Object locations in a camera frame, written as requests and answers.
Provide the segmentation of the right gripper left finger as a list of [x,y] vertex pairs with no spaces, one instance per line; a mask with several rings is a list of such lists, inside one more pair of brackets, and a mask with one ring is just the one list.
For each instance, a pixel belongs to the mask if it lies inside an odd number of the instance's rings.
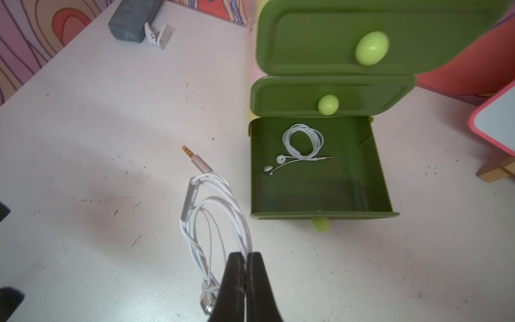
[[208,322],[243,322],[245,319],[245,260],[230,253],[214,310]]

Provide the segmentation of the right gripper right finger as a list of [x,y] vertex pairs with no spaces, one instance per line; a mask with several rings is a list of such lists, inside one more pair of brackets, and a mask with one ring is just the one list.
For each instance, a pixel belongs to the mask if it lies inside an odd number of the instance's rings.
[[248,322],[283,322],[274,300],[263,257],[250,253],[246,262],[246,316]]

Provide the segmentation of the white earphones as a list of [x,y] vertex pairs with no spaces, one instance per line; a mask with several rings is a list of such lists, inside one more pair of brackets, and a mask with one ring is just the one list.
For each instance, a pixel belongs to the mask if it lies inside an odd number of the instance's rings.
[[[192,177],[189,181],[181,212],[180,230],[187,242],[190,256],[201,274],[200,306],[204,314],[209,316],[213,314],[221,290],[221,283],[215,277],[212,269],[214,233],[217,234],[221,245],[224,264],[227,264],[228,256],[219,226],[207,207],[214,206],[227,216],[232,225],[236,244],[244,256],[253,251],[252,236],[245,215],[228,180],[223,175],[214,172],[199,155],[186,146],[183,146],[182,150],[201,172],[200,175]],[[208,227],[208,252],[204,251],[198,241],[197,220],[201,215],[206,219]]]
[[287,129],[282,135],[282,143],[286,152],[276,157],[276,165],[264,166],[263,171],[269,176],[296,162],[318,162],[333,158],[319,155],[325,144],[325,137],[319,130],[304,123],[297,123]]

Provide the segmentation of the green yellow drawer cabinet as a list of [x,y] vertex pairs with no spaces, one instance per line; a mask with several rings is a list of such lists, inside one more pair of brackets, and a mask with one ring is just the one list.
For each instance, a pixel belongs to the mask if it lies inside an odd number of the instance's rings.
[[[371,118],[485,34],[510,1],[252,1],[249,123],[254,219],[396,217]],[[272,176],[283,133],[297,123],[325,137],[318,162]]]

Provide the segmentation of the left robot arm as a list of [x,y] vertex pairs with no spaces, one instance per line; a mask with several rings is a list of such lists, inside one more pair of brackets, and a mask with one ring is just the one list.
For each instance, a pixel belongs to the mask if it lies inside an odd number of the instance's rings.
[[17,241],[13,211],[1,203],[1,321],[9,321],[24,302],[20,280],[23,251]]

